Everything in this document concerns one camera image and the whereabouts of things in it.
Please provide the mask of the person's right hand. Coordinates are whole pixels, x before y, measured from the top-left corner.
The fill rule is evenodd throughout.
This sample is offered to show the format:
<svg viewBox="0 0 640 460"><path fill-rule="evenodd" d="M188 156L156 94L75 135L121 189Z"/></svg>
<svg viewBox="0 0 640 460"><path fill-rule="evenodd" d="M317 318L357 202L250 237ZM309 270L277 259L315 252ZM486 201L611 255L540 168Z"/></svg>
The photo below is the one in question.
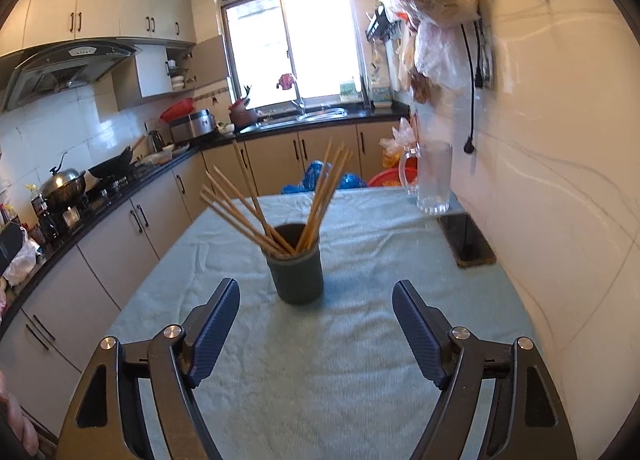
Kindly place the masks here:
<svg viewBox="0 0 640 460"><path fill-rule="evenodd" d="M6 404L9 427L16 438L21 442L25 451L35 457L39 450L38 435L32 422L23 414L17 398L9 391L6 377L0 372L0 398Z"/></svg>

